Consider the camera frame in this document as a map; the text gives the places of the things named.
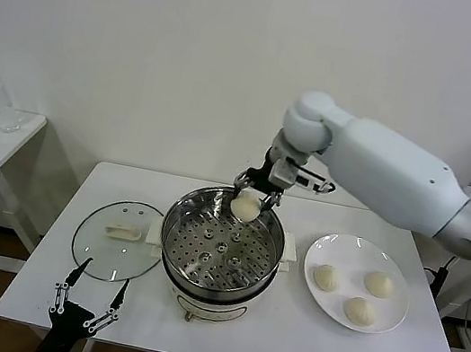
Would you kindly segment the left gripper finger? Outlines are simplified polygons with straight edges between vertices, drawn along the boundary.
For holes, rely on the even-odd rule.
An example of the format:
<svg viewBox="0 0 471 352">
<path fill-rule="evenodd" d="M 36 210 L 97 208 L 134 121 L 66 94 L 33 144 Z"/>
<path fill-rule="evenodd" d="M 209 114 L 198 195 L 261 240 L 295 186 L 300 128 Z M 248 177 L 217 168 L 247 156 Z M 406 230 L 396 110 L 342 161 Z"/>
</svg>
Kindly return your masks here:
<svg viewBox="0 0 471 352">
<path fill-rule="evenodd" d="M 77 268 L 73 269 L 65 278 L 63 282 L 56 282 L 54 289 L 55 289 L 55 297 L 53 299 L 52 305 L 49 307 L 50 312 L 54 313 L 64 313 L 65 311 L 65 303 L 68 298 L 69 289 L 75 286 L 77 280 L 82 276 L 84 271 L 86 270 L 88 264 L 93 261 L 93 258 L 90 257 L 84 262 L 79 265 Z"/>
<path fill-rule="evenodd" d="M 108 310 L 103 315 L 93 317 L 91 320 L 84 322 L 84 329 L 90 334 L 96 334 L 100 330 L 105 329 L 109 325 L 112 325 L 115 321 L 120 318 L 120 308 L 124 304 L 125 293 L 129 286 L 130 280 L 126 279 L 123 283 L 120 291 L 113 298 Z"/>
</svg>

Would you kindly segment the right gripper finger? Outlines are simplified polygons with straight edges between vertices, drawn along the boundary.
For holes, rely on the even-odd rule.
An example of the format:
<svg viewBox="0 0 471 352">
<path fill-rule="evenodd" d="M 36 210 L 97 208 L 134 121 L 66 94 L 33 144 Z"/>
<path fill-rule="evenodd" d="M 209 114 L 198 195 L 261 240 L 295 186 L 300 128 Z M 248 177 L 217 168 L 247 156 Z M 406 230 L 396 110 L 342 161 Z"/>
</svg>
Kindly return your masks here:
<svg viewBox="0 0 471 352">
<path fill-rule="evenodd" d="M 261 211 L 269 211 L 274 207 L 279 207 L 283 196 L 283 190 L 269 190 L 265 189 L 263 194 L 265 195 L 262 201 Z"/>
<path fill-rule="evenodd" d="M 234 180 L 234 195 L 240 194 L 241 191 L 251 186 L 253 186 L 253 181 L 249 178 L 248 171 L 242 171 Z"/>
</svg>

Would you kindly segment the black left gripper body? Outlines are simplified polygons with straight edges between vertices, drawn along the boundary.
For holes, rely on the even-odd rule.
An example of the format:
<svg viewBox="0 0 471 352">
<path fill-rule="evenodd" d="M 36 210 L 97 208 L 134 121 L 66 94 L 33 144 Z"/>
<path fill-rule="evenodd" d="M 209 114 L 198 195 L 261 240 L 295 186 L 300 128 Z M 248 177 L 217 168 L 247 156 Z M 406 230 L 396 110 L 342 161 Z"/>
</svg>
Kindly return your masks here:
<svg viewBox="0 0 471 352">
<path fill-rule="evenodd" d="M 92 336 L 84 323 L 90 324 L 94 316 L 79 304 L 65 301 L 63 313 L 49 315 L 51 328 L 34 352 L 70 352 L 76 342 Z"/>
</svg>

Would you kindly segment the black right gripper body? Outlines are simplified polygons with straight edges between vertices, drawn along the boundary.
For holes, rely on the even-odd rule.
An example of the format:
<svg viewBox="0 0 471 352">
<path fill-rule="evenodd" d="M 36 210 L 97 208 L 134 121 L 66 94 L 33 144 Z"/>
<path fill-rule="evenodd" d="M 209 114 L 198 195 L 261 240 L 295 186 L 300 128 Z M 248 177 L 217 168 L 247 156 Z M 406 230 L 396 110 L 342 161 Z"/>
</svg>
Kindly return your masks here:
<svg viewBox="0 0 471 352">
<path fill-rule="evenodd" d="M 269 190 L 285 190 L 288 188 L 290 156 L 281 150 L 269 148 L 264 156 L 261 168 L 248 168 L 248 176 L 253 181 L 253 189 L 263 192 Z"/>
</svg>

